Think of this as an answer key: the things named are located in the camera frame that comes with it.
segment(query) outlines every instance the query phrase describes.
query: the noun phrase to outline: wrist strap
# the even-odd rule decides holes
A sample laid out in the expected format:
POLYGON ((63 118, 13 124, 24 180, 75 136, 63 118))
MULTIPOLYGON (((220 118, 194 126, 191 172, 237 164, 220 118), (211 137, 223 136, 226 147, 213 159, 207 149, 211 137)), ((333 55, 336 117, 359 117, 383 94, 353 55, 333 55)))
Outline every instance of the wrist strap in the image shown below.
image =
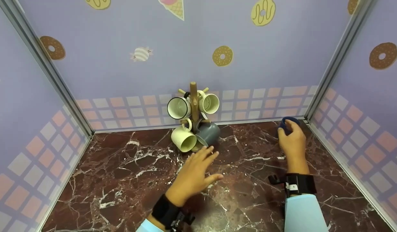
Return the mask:
POLYGON ((195 219, 190 213, 184 214, 180 207, 176 207, 167 199, 165 194, 154 205, 151 215, 163 224, 166 230, 172 231, 178 231, 181 222, 191 225, 195 219))
POLYGON ((316 184, 312 175, 303 175, 298 173, 287 173, 281 178, 276 175, 269 176, 269 182, 272 185, 284 184, 286 197, 301 194, 316 194, 316 184))

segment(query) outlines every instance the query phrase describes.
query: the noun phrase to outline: mug handle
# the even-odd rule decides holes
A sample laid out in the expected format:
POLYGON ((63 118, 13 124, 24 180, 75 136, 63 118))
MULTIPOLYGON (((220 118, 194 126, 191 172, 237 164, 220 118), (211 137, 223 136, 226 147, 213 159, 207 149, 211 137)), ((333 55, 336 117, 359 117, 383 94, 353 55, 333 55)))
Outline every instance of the mug handle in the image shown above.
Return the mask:
POLYGON ((197 91, 197 93, 201 96, 201 97, 205 97, 205 92, 204 91, 197 91))
POLYGON ((191 122, 191 119, 186 118, 186 119, 182 119, 182 120, 187 120, 188 122, 188 128, 185 127, 184 123, 182 124, 182 127, 185 131, 191 131, 191 129, 193 128, 193 123, 191 122))

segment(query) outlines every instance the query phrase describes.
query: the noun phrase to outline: yellow donut print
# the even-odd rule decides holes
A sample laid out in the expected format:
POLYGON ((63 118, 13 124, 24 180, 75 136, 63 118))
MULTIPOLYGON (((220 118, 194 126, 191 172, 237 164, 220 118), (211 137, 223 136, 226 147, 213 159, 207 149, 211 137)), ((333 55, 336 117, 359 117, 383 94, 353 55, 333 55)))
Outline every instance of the yellow donut print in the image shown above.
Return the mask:
POLYGON ((85 0, 94 9, 107 9, 111 0, 85 0))
POLYGON ((229 65, 232 61, 232 57, 232 50, 227 46, 218 47, 213 53, 213 61, 218 67, 229 65))
POLYGON ((259 0, 251 11, 251 19, 256 26, 267 25, 275 14, 275 3, 272 0, 259 0))

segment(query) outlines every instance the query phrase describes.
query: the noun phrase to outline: marble table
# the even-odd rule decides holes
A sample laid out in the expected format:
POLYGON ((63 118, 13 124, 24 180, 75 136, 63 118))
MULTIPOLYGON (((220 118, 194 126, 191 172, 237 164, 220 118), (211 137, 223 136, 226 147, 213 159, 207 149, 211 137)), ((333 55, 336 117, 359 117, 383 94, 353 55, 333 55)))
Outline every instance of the marble table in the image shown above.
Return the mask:
MULTIPOLYGON (((191 198, 197 219, 184 231, 284 231, 281 186, 286 172, 277 123, 222 125, 220 155, 209 173, 225 178, 191 198)), ((329 231, 391 231, 306 125, 307 160, 329 231)), ((188 154, 172 129, 96 134, 69 179, 43 232, 133 232, 175 179, 188 154)))

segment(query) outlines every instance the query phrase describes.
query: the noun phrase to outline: right hand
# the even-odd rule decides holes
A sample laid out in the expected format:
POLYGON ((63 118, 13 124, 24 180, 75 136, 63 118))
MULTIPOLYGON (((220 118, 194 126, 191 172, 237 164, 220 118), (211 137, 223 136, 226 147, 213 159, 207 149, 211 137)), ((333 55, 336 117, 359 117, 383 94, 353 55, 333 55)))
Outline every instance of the right hand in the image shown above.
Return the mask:
POLYGON ((299 160, 306 158, 306 136, 297 123, 286 120, 287 129, 291 130, 290 135, 286 135, 283 128, 278 128, 278 142, 281 149, 289 160, 299 160))

